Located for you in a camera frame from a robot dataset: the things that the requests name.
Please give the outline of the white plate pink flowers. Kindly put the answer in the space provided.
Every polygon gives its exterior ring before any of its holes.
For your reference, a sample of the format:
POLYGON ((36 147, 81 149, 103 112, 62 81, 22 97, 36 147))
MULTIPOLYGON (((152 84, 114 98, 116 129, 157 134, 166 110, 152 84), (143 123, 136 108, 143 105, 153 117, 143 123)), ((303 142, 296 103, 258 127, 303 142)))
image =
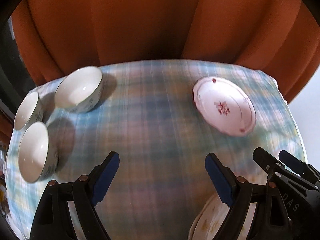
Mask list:
POLYGON ((193 101, 204 120, 220 133, 244 137, 255 128, 256 112, 248 95, 233 82, 217 76, 198 79, 193 101))

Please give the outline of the cream plate yellow flowers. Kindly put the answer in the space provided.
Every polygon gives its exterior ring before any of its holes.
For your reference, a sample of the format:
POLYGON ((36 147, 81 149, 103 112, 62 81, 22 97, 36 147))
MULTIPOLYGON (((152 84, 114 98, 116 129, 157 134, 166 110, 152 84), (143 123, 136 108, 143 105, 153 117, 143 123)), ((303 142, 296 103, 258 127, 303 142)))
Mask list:
POLYGON ((228 205, 222 203, 219 195, 214 193, 193 221, 188 239, 213 239, 228 211, 228 205))

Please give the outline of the white floral bowl near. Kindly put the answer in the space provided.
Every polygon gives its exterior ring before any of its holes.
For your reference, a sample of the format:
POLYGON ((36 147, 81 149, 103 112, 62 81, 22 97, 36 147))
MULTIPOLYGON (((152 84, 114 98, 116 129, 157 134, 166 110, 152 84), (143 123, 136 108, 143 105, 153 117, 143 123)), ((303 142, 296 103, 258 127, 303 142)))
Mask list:
POLYGON ((47 126, 37 121, 24 133, 18 148, 18 167, 22 178, 35 183, 53 174, 59 161, 57 146, 47 126))

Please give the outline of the plaid tablecloth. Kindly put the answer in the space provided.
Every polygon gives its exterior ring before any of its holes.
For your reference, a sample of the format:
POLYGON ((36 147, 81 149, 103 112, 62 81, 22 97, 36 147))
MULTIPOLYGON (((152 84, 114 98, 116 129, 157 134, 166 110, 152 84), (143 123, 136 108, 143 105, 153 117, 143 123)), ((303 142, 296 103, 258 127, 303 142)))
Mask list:
POLYGON ((273 155, 306 153, 298 127, 275 79, 261 71, 202 61, 139 61, 104 66, 101 99, 88 113, 55 107, 60 80, 35 88, 44 123, 57 145, 52 178, 76 180, 111 151, 120 166, 97 213, 112 239, 188 239, 189 230, 215 193, 204 168, 208 153, 252 183, 266 173, 253 161, 262 147, 273 155), (238 85, 256 112, 255 128, 230 137, 207 124, 193 102, 193 85, 205 76, 238 85))

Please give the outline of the small white floral bowl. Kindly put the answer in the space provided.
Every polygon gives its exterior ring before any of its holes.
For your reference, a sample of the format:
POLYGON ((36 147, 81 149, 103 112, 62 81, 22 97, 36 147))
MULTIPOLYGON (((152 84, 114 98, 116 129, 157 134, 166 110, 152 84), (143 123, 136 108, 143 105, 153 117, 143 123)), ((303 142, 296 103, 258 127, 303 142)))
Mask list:
POLYGON ((38 92, 29 93, 20 104, 14 119, 14 129, 25 131, 43 119, 43 107, 38 92))

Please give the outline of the large white floral bowl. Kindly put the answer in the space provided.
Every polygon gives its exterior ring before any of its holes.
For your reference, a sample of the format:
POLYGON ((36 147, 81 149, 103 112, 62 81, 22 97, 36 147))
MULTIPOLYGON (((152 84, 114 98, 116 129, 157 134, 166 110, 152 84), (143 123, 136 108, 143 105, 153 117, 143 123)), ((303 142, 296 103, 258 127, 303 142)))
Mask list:
POLYGON ((98 103, 103 88, 103 72, 95 66, 75 70, 58 85, 55 107, 71 113, 86 113, 98 103))

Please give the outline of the orange curtain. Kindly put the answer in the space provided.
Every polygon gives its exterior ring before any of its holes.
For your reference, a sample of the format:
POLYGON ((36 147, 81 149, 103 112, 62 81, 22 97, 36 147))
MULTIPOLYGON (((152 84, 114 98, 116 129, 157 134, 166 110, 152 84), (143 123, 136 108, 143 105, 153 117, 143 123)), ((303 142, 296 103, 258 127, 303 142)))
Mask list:
POLYGON ((22 69, 42 85, 84 66, 160 59, 231 63, 292 101, 319 67, 302 0, 1 0, 22 69))

